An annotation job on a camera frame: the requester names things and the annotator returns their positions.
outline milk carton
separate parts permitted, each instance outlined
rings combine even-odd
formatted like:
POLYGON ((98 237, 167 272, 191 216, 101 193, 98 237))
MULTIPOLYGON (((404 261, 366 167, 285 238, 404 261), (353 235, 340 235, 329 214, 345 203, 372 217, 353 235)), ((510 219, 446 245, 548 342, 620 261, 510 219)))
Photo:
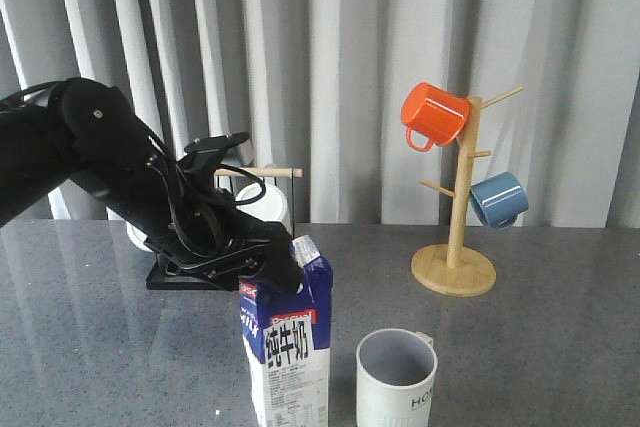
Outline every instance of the milk carton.
POLYGON ((293 245, 304 277, 297 295, 240 284, 251 398, 260 427, 327 427, 333 273, 309 236, 293 245))

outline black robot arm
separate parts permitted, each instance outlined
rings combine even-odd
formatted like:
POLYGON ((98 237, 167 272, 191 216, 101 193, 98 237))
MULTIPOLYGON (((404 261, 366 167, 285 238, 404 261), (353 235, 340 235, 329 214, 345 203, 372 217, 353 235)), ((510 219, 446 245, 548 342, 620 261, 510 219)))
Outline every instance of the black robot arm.
POLYGON ((0 101, 0 227, 71 179, 144 232, 167 274, 295 293, 301 272, 284 226, 239 211, 213 185, 228 150, 248 138, 202 139, 176 160, 115 87, 73 78, 17 92, 0 101))

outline printed text on mug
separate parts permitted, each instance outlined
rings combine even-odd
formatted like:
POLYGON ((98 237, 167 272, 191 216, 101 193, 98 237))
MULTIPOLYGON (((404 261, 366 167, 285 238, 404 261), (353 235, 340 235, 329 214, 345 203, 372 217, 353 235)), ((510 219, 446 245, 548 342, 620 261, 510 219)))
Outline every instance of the printed text on mug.
POLYGON ((420 397, 415 397, 411 399, 411 410, 416 410, 416 409, 419 409, 420 407, 427 405, 427 403, 429 403, 429 400, 431 400, 432 394, 433 394, 433 387, 427 390, 420 397))

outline white cup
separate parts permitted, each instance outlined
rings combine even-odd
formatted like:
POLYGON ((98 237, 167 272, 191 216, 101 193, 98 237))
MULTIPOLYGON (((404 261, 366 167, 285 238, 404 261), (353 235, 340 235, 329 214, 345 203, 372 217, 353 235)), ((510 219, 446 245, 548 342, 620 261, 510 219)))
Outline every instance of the white cup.
POLYGON ((438 358, 422 332, 381 329, 356 351, 358 427, 427 427, 438 358))
POLYGON ((131 225, 129 222, 127 224, 127 235, 129 236, 129 240, 138 247, 140 250, 144 250, 145 252, 152 252, 152 250, 144 245, 144 241, 147 240, 147 234, 138 230, 136 227, 131 225))
MULTIPOLYGON (((265 184, 267 188, 264 197, 252 204, 239 205, 238 210, 245 212, 257 219, 265 222, 281 222, 287 231, 291 232, 291 221, 289 219, 289 207, 287 197, 275 185, 265 184)), ((258 184, 250 184, 238 192, 236 200, 247 200, 260 193, 258 184)))

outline wooden handle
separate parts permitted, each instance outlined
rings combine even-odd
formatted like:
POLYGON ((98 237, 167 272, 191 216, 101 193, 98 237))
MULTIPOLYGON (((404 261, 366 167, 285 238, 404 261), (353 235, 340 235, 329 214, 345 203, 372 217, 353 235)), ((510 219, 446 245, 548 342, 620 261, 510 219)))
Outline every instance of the wooden handle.
MULTIPOLYGON (((275 177, 287 179, 291 179, 292 177, 302 177, 302 169, 294 169, 292 167, 242 167, 242 170, 246 170, 256 177, 275 177)), ((213 173, 213 175, 215 175, 216 177, 242 177, 242 174, 227 169, 218 169, 213 173)))
POLYGON ((469 154, 470 159, 477 159, 478 157, 489 157, 491 155, 490 150, 481 150, 479 152, 473 152, 469 154))
POLYGON ((483 102, 482 104, 482 108, 486 109, 487 107, 489 107, 490 105, 493 104, 497 104, 498 102, 500 102, 501 100, 504 100, 506 98, 511 97, 512 95, 516 95, 518 92, 522 92, 524 90, 524 86, 523 85, 519 85, 518 87, 516 87, 515 89, 511 89, 509 92, 505 92, 504 94, 500 94, 498 97, 494 97, 491 100, 487 100, 486 102, 483 102))
POLYGON ((431 187, 432 189, 437 190, 438 192, 442 192, 444 195, 448 195, 449 197, 455 199, 456 193, 450 191, 449 189, 445 189, 444 187, 439 186, 438 184, 434 184, 433 182, 429 182, 428 180, 421 180, 420 183, 422 185, 426 185, 427 187, 431 187))

